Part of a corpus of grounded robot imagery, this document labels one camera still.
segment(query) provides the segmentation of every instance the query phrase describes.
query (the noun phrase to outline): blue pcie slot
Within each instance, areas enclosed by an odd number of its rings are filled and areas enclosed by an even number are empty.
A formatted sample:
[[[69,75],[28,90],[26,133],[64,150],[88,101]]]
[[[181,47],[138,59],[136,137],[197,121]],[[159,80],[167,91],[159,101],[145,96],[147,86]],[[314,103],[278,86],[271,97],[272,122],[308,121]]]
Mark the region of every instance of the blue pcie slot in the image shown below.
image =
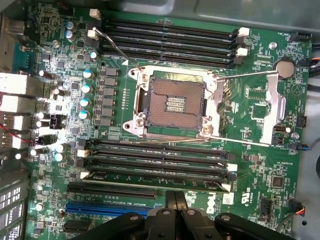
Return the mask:
[[[125,206],[125,205],[81,202],[81,201],[69,201],[65,205],[66,213],[100,215],[100,216],[111,216],[111,217],[118,217],[122,214],[126,214],[129,212],[135,212],[144,217],[147,217],[148,211],[150,209],[152,209],[152,207]]]

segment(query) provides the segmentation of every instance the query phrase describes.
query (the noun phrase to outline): sticker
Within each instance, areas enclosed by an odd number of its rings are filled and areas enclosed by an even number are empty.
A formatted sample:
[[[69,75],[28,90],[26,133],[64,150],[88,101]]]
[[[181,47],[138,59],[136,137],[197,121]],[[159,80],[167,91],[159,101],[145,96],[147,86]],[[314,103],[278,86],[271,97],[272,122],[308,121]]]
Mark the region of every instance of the sticker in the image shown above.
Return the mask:
[[[222,204],[233,205],[234,204],[234,196],[235,196],[234,192],[224,193],[223,199],[222,199]]]

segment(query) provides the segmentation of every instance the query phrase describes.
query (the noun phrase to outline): green circuit board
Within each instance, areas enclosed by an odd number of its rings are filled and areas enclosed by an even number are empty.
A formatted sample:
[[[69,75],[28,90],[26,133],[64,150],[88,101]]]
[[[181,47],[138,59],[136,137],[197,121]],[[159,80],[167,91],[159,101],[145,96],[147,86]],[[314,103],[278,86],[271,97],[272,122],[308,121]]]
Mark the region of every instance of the green circuit board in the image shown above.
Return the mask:
[[[86,25],[92,18],[89,9],[75,8],[72,16],[59,13],[57,6],[39,3],[30,7],[29,12],[36,17],[38,30],[41,35],[40,47],[34,50],[34,66],[32,75],[39,77],[43,70],[56,75],[55,81],[47,80],[44,89],[44,98],[38,100],[37,111],[60,114],[66,116],[65,127],[60,130],[40,128],[35,135],[53,134],[57,136],[57,143],[78,142],[80,139],[105,139],[117,141],[140,142],[141,138],[125,131],[123,124],[132,120],[134,99],[137,82],[128,72],[135,66],[123,57],[104,54],[98,61],[86,59],[95,48],[83,46],[87,36],[87,28],[80,29],[80,24]],[[159,23],[169,21],[174,26],[191,27],[223,32],[232,32],[236,27],[207,22],[173,19],[167,17],[142,15],[124,12],[101,11],[105,16],[113,15],[116,19],[128,21],[142,21]],[[74,33],[76,40],[69,42],[65,38],[65,23],[73,21],[78,29]],[[195,71],[213,71],[219,76],[239,75],[245,73],[270,71],[273,64],[283,57],[297,60],[308,58],[311,54],[312,43],[289,41],[290,34],[262,29],[251,29],[246,38],[246,47],[249,50],[244,63],[236,68],[194,66],[188,64],[172,64],[168,62],[136,59],[140,66],[162,66]],[[54,48],[52,42],[58,40],[60,47]],[[270,43],[276,43],[276,49],[269,49]],[[44,55],[50,55],[50,60],[44,60]],[[96,124],[96,101],[99,98],[97,89],[100,79],[99,72],[104,68],[117,69],[118,75],[113,78],[116,85],[112,88],[115,95],[111,96],[115,104],[112,107],[112,126]],[[84,79],[83,72],[90,69],[95,77]],[[101,224],[111,217],[98,215],[71,214],[63,217],[60,211],[65,209],[68,201],[82,201],[108,203],[116,205],[163,207],[164,192],[166,189],[178,189],[185,192],[189,207],[204,209],[211,218],[219,213],[230,212],[245,219],[259,223],[265,227],[275,229],[280,221],[288,214],[287,200],[294,197],[297,189],[299,171],[299,153],[288,149],[289,143],[300,143],[299,139],[292,139],[291,134],[297,133],[302,138],[302,128],[296,127],[297,116],[303,116],[306,104],[308,84],[308,68],[296,67],[292,77],[279,79],[277,92],[286,99],[284,119],[281,125],[289,128],[288,132],[276,132],[273,135],[281,138],[281,143],[272,146],[243,144],[227,140],[213,140],[209,142],[171,143],[172,146],[184,146],[198,149],[224,150],[235,156],[231,164],[237,165],[237,178],[230,183],[230,192],[210,191],[206,186],[187,187],[185,184],[160,182],[156,179],[141,182],[140,177],[127,175],[109,175],[108,182],[117,182],[122,185],[158,185],[155,199],[139,199],[135,197],[108,196],[102,194],[80,194],[67,191],[69,182],[80,181],[81,172],[86,170],[76,167],[77,150],[67,150],[67,158],[57,162],[54,160],[54,145],[48,146],[49,153],[39,157],[31,157],[26,161],[32,172],[30,197],[28,203],[27,225],[25,239],[64,240],[73,234],[64,233],[63,225],[69,219],[93,220],[95,225]],[[197,75],[184,75],[171,72],[156,72],[158,79],[170,79],[185,82],[199,82]],[[83,85],[90,85],[92,93],[84,94]],[[50,91],[59,87],[65,91],[64,96],[50,99]],[[223,100],[218,106],[220,113],[220,132],[223,138],[239,141],[259,143],[262,134],[264,117],[270,112],[271,105],[266,101],[266,75],[246,76],[229,79],[223,87]],[[90,107],[81,107],[80,100],[86,97],[92,103]],[[85,110],[90,118],[80,119],[79,112]],[[191,137],[197,135],[194,129],[174,129],[167,127],[149,127],[149,133]],[[270,218],[260,217],[261,198],[272,200]],[[36,204],[43,203],[44,210],[37,211]],[[38,222],[44,222],[42,231],[36,232]],[[290,234],[292,223],[285,224],[283,233]]]

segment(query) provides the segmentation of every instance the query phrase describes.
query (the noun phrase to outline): motherboard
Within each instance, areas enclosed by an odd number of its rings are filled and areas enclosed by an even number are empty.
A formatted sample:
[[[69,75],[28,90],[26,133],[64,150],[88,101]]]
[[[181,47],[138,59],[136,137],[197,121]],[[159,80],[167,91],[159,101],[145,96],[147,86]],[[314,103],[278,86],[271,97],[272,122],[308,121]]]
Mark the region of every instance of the motherboard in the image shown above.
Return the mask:
[[[147,216],[166,190],[182,190],[212,219],[233,213],[273,230],[290,212],[307,35],[62,3],[28,14],[38,44],[17,43],[13,69],[44,92],[24,159],[24,239],[70,239],[122,213]]]

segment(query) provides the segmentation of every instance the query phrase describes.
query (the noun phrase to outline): black pcie slot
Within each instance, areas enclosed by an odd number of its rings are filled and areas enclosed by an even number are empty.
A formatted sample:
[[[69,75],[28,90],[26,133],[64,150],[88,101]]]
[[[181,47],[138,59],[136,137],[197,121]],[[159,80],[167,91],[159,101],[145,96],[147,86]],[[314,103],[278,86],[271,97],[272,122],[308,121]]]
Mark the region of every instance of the black pcie slot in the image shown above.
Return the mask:
[[[231,58],[234,55],[229,54],[226,51],[220,51],[216,49],[204,49],[204,48],[191,48],[186,46],[174,46],[174,45],[162,45],[161,43],[152,42],[135,42],[135,41],[117,41],[117,46],[120,49],[135,49],[137,51],[144,51],[144,49],[159,51],[161,54],[166,52],[173,52],[176,55],[195,55],[212,58]],[[103,45],[105,48],[112,49],[113,47],[109,44]]]
[[[205,159],[198,157],[188,157],[188,156],[176,156],[176,155],[165,155],[165,154],[152,154],[149,152],[132,152],[132,151],[116,151],[112,149],[103,150],[101,148],[97,149],[94,153],[95,157],[104,158],[126,158],[134,157],[140,160],[146,161],[168,161],[168,162],[180,162],[180,163],[197,163],[197,164],[208,164],[210,166],[218,166],[220,168],[225,168],[227,166],[227,161],[223,159]]]
[[[216,38],[199,38],[192,36],[179,36],[179,35],[166,35],[163,32],[143,32],[143,31],[132,31],[131,29],[112,29],[107,31],[110,37],[114,36],[126,36],[132,38],[145,38],[152,39],[157,38],[163,41],[176,41],[177,43],[186,43],[186,44],[205,44],[208,47],[213,48],[227,48],[231,46],[230,41],[219,40]]]
[[[102,49],[103,55],[115,55],[121,56],[118,51],[113,49]],[[145,59],[145,60],[153,60],[153,61],[162,61],[169,63],[180,63],[180,64],[190,64],[190,65],[199,65],[206,67],[216,67],[216,68],[231,68],[233,66],[233,62],[221,62],[215,60],[208,59],[193,59],[191,56],[175,56],[175,55],[166,55],[161,56],[160,54],[154,54],[151,52],[138,52],[132,50],[126,50],[125,54],[130,58],[134,59]]]
[[[202,174],[210,176],[224,177],[226,176],[227,170],[216,169],[216,168],[205,168],[205,167],[192,167],[188,165],[171,165],[165,163],[157,162],[137,162],[137,161],[127,161],[120,159],[101,159],[96,158],[92,160],[94,165],[101,166],[113,166],[113,167],[123,167],[123,168],[141,168],[143,170],[156,170],[162,172],[176,172],[183,174]]]
[[[67,191],[81,194],[102,194],[111,196],[122,196],[141,199],[155,199],[157,191],[145,187],[127,187],[120,185],[106,185],[97,183],[86,183],[71,181],[67,186]]]
[[[198,35],[201,37],[212,37],[230,40],[231,34],[229,32],[215,31],[198,29],[192,27],[175,26],[175,25],[160,25],[157,23],[148,23],[142,21],[131,21],[131,20],[112,20],[108,21],[107,25],[113,27],[124,27],[124,28],[141,28],[152,31],[166,31],[169,33],[181,34],[181,35]]]
[[[135,176],[142,176],[142,177],[153,177],[153,178],[165,178],[165,179],[172,179],[172,180],[184,180],[184,181],[195,181],[195,182],[211,182],[211,183],[224,183],[224,178],[217,178],[216,176],[192,176],[192,175],[177,175],[167,172],[146,172],[146,171],[140,171],[139,169],[129,169],[129,168],[122,168],[122,167],[110,167],[108,169],[106,168],[98,168],[98,167],[88,167],[87,168],[90,171],[90,175],[93,172],[104,172],[104,173],[114,173],[114,174],[125,174],[125,175],[135,175]]]
[[[158,34],[149,34],[149,33],[132,33],[132,32],[115,32],[115,33],[109,33],[108,34],[112,39],[115,40],[117,43],[117,40],[124,39],[124,38],[132,38],[133,41],[135,39],[141,39],[142,41],[158,41],[165,44],[177,44],[177,45],[193,45],[197,48],[217,48],[217,49],[224,49],[224,50],[230,50],[229,43],[228,42],[220,42],[217,40],[211,40],[209,42],[206,42],[205,44],[202,44],[203,41],[199,40],[189,40],[189,39],[181,39],[178,37],[171,37],[171,36],[161,36]]]
[[[235,156],[223,150],[213,150],[205,148],[193,148],[183,146],[169,146],[161,144],[139,144],[139,143],[126,143],[121,141],[112,141],[104,139],[94,139],[93,145],[105,145],[109,147],[128,147],[140,150],[162,151],[164,153],[176,152],[176,153],[191,153],[191,154],[206,154],[208,157],[221,157],[221,159],[234,160]]]

